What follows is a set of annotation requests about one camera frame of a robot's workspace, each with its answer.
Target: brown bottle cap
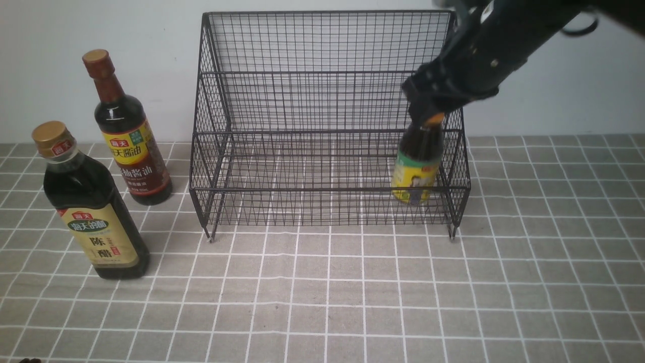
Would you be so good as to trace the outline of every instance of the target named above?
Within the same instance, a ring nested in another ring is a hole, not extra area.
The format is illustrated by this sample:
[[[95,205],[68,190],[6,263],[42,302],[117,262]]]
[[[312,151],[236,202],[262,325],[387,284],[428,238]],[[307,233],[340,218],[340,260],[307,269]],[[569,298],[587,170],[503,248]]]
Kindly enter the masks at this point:
[[[94,79],[107,78],[114,74],[110,53],[105,49],[95,49],[85,53],[83,63],[90,77]]]
[[[76,140],[60,121],[49,121],[32,131],[38,153],[44,158],[56,158],[76,145]]]

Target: black wire rack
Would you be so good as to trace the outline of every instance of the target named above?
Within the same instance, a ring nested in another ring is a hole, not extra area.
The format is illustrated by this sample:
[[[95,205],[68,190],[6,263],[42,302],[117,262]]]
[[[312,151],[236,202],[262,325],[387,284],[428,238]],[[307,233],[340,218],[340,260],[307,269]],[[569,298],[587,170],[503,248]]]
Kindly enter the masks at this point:
[[[390,178],[409,123],[401,84],[454,22],[432,10],[204,14],[189,191],[206,233],[444,223],[453,236],[470,192],[462,110],[444,122],[427,201],[400,202]]]

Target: dark glass bottle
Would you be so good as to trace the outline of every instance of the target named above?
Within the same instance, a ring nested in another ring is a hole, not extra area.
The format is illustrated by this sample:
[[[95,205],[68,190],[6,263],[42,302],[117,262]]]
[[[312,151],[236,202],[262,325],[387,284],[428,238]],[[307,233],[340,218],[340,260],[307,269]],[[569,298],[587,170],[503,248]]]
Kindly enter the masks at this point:
[[[106,50],[86,53],[83,63],[101,100],[94,118],[132,198],[143,205],[165,201],[172,193],[172,180],[141,102],[123,92]]]
[[[421,127],[410,125],[401,137],[392,173],[392,194],[398,200],[419,205],[428,199],[443,155],[443,119],[438,114]]]
[[[143,276],[150,253],[110,171],[79,151],[60,121],[38,126],[32,138],[47,161],[45,195],[96,273],[107,279]]]

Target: red label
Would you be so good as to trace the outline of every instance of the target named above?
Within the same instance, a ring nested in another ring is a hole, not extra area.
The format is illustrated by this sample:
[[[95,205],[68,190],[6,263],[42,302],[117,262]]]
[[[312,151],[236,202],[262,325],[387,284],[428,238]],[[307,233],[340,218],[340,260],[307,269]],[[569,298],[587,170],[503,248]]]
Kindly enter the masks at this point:
[[[147,148],[148,155],[135,164],[126,165],[115,160],[132,194],[155,194],[170,182],[170,175],[154,139],[148,141]]]
[[[94,219],[90,213],[85,213],[85,212],[72,213],[72,218],[74,218],[75,220],[93,220]]]
[[[52,147],[52,152],[55,156],[64,154],[67,150],[72,148],[70,140],[63,140]]]
[[[110,145],[114,147],[130,147],[130,143],[128,142],[128,140],[119,139],[119,138],[110,139]]]

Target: printed logo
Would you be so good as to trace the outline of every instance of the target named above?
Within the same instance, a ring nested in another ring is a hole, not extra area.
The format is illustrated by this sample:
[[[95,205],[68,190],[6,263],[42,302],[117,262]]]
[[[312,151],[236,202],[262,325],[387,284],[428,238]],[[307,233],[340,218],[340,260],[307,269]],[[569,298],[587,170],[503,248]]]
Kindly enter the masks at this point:
[[[87,212],[75,212],[72,213],[72,218],[75,220],[93,220],[94,217],[90,213]]]
[[[112,145],[113,147],[130,147],[128,140],[119,138],[110,139],[110,145]]]
[[[98,232],[106,229],[110,224],[104,220],[95,220],[95,219],[85,219],[85,218],[76,218],[76,213],[74,213],[74,220],[67,224],[67,227],[74,232]]]
[[[136,130],[135,132],[131,132],[129,134],[130,139],[132,140],[133,145],[137,145],[138,143],[143,142],[143,136],[141,136],[141,131]]]
[[[70,140],[63,140],[52,147],[52,152],[54,156],[62,155],[67,150],[72,148],[72,142]]]

